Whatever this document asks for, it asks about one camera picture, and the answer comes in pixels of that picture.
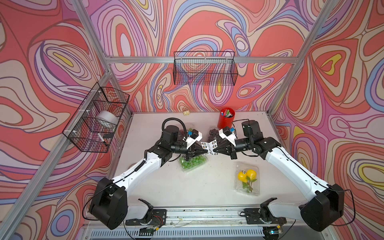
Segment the white fruit sticker sheet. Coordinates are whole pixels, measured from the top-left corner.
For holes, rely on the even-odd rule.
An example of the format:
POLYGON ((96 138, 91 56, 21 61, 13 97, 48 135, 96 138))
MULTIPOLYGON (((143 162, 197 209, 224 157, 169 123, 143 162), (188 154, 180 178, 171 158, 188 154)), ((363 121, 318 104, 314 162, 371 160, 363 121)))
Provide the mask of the white fruit sticker sheet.
POLYGON ((214 151, 214 149, 217 148, 217 140, 213 140, 211 142, 201 142, 201 144, 202 144, 202 148, 208 151, 207 152, 208 155, 213 155, 213 156, 218 155, 218 153, 214 151))

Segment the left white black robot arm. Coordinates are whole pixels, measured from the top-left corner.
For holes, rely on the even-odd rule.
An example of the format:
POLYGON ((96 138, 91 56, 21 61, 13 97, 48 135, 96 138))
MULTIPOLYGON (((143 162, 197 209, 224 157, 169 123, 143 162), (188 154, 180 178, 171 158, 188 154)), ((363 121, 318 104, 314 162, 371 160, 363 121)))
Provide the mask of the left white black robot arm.
POLYGON ((101 179, 93 197, 87 202, 88 212, 110 230, 127 221, 147 225, 155 218, 154 207, 144 199, 129 200, 132 190, 146 177, 160 169, 173 154, 186 160, 204 155, 208 151, 199 143, 203 138, 196 129, 188 131, 178 118, 162 123, 160 138, 145 150, 142 160, 112 179, 101 179))

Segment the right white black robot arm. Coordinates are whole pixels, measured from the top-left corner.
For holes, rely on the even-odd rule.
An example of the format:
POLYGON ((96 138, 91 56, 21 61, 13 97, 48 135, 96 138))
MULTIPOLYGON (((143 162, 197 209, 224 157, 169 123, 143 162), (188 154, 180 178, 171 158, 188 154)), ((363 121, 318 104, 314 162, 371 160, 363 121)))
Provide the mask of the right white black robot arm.
POLYGON ((321 232, 344 215, 345 190, 310 172, 274 138, 265 138, 257 121, 242 122, 242 129, 242 139, 237 138, 234 128, 219 130, 222 141, 214 147, 214 153, 234 160, 239 152, 252 151, 275 166, 305 197, 303 202, 279 202, 277 198, 264 201, 258 213, 261 221, 270 223, 275 219, 289 218, 303 221, 311 229, 321 232))

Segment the clear box yellow fruit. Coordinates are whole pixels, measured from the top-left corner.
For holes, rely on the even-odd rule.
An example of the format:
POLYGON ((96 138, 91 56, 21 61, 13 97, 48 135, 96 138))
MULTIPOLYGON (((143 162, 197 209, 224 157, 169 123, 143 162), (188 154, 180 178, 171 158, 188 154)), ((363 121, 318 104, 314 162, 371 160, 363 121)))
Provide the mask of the clear box yellow fruit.
POLYGON ((252 196, 260 195, 259 168, 239 162, 236 165, 234 189, 238 193, 252 196))

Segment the clear box black green grapes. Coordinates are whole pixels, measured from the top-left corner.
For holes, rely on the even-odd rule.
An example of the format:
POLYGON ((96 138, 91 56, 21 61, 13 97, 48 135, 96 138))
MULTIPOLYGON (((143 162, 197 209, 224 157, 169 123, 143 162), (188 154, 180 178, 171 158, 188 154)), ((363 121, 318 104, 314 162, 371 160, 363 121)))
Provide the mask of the clear box black green grapes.
POLYGON ((181 156, 178 161, 182 170, 184 172, 189 172, 204 165, 208 161, 208 159, 205 155, 200 155, 193 158, 189 158, 189 160, 187 161, 185 156, 181 156))

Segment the clear box dark purple grapes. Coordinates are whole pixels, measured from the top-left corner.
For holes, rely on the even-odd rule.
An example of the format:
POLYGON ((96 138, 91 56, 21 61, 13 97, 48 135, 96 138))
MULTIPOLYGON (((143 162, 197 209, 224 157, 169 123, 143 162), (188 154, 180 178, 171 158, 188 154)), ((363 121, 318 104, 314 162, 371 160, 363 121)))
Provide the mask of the clear box dark purple grapes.
POLYGON ((223 139, 220 137, 218 128, 211 128, 209 130, 208 142, 210 143, 213 141, 216 141, 217 144, 220 144, 223 141, 223 139))

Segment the clear box red green grapes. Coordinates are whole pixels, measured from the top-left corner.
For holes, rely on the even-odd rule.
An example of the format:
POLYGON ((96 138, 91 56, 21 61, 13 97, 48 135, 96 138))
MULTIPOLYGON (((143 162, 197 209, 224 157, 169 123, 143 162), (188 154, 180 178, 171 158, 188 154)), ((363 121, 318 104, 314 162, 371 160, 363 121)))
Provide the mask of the clear box red green grapes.
POLYGON ((186 127, 184 128, 180 123, 177 123, 176 127, 179 128, 176 144, 177 145, 187 144, 186 138, 187 138, 188 131, 192 131, 193 129, 195 129, 195 126, 193 124, 187 123, 186 127))

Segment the red pen cup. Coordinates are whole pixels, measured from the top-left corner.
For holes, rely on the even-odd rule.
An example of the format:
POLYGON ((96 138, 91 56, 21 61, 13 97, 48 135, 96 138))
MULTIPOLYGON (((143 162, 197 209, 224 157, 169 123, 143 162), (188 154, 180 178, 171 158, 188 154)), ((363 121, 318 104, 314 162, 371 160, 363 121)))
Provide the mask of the red pen cup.
POLYGON ((223 129, 225 127, 231 128, 235 118, 235 111, 231 108, 223 108, 220 111, 217 127, 223 129))

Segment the marker pen in basket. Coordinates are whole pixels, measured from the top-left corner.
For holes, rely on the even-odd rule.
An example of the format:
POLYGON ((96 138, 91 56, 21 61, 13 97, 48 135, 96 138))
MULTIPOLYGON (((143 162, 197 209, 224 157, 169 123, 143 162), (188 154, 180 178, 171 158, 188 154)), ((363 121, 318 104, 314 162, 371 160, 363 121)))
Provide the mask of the marker pen in basket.
POLYGON ((106 144, 107 142, 105 141, 105 139, 103 138, 102 134, 101 133, 98 133, 98 136, 99 138, 101 139, 101 141, 106 144))

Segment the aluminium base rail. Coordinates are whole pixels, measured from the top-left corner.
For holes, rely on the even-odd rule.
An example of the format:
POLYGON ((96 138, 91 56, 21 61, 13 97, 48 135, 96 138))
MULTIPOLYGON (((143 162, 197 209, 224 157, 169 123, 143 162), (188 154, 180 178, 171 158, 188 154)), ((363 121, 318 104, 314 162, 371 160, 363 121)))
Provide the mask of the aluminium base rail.
POLYGON ((110 230, 100 222, 81 228, 78 240, 335 240, 331 228, 316 232, 304 222, 287 219, 263 224, 245 216, 248 206, 161 207, 166 212, 159 230, 152 226, 120 225, 110 230))

